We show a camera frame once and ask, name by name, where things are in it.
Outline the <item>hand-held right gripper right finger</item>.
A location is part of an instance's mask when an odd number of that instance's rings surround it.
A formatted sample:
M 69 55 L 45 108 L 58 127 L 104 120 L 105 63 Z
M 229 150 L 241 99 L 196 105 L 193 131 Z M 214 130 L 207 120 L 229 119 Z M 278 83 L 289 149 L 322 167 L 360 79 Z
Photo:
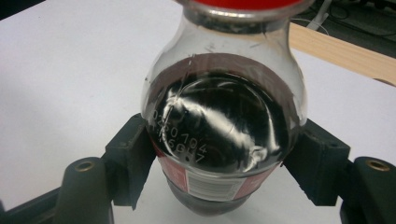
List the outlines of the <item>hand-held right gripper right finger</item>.
M 396 166 L 377 158 L 348 159 L 350 146 L 309 120 L 284 160 L 316 206 L 342 200 L 342 224 L 396 224 Z

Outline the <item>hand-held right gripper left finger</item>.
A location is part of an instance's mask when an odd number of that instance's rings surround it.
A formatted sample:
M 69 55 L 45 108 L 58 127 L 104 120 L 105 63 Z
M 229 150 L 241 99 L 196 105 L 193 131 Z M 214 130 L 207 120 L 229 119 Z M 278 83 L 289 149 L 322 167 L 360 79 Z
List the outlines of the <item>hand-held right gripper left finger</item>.
M 65 169 L 55 224 L 114 224 L 112 207 L 136 208 L 154 160 L 146 121 L 136 114 L 106 145 L 102 157 L 80 159 Z

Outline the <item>cola bottle with red cap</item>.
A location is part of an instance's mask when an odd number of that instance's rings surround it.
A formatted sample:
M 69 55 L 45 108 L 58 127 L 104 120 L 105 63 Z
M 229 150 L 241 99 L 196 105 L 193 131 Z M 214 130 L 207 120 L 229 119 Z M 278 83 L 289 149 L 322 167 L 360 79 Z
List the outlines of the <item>cola bottle with red cap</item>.
M 307 121 L 291 18 L 313 0 L 176 0 L 177 33 L 152 65 L 142 115 L 168 185 L 192 212 L 241 206 Z

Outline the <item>light wooden board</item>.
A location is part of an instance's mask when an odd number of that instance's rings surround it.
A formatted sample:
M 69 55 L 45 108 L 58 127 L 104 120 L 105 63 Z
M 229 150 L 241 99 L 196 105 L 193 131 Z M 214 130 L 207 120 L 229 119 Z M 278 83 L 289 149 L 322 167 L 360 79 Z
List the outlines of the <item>light wooden board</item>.
M 290 45 L 329 63 L 396 87 L 396 59 L 292 23 Z

